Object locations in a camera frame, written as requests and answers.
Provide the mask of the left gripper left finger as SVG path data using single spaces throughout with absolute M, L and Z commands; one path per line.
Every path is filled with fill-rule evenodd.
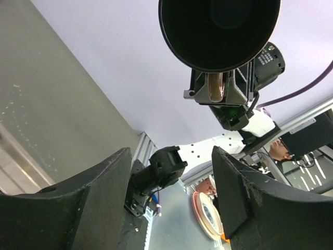
M 1 195 L 1 249 L 116 249 L 131 161 L 125 147 L 37 193 Z

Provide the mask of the brown striped cup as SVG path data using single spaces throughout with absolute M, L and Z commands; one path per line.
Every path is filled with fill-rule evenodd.
M 159 24 L 175 55 L 192 70 L 239 68 L 265 47 L 280 1 L 160 1 Z

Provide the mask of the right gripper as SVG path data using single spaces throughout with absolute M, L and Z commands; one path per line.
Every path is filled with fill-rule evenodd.
M 257 97 L 254 85 L 255 60 L 252 59 L 243 67 L 227 72 L 207 73 L 193 69 L 190 87 L 184 91 L 185 99 L 193 99 L 200 105 L 209 106 L 242 106 Z

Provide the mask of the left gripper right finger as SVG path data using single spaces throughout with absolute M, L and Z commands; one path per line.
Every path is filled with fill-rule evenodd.
M 232 249 L 332 249 L 332 197 L 285 185 L 217 146 L 212 167 Z

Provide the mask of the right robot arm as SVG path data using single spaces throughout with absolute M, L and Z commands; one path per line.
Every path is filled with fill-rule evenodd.
M 157 149 L 150 137 L 145 132 L 141 133 L 140 143 L 132 160 L 134 165 L 124 207 L 134 216 L 140 217 L 146 213 L 150 202 L 154 202 L 156 208 L 152 210 L 152 213 L 160 215 L 158 193 L 163 188 L 177 181 L 181 181 L 186 188 L 199 181 L 214 180 L 210 166 L 214 146 L 219 146 L 237 157 L 256 151 L 265 140 L 279 132 L 279 127 L 264 108 L 254 109 L 253 113 L 249 120 L 249 131 L 225 131 L 219 136 L 187 145 Z M 153 174 L 152 171 L 164 159 L 168 167 L 178 167 L 180 161 L 186 161 L 187 166 L 167 177 Z

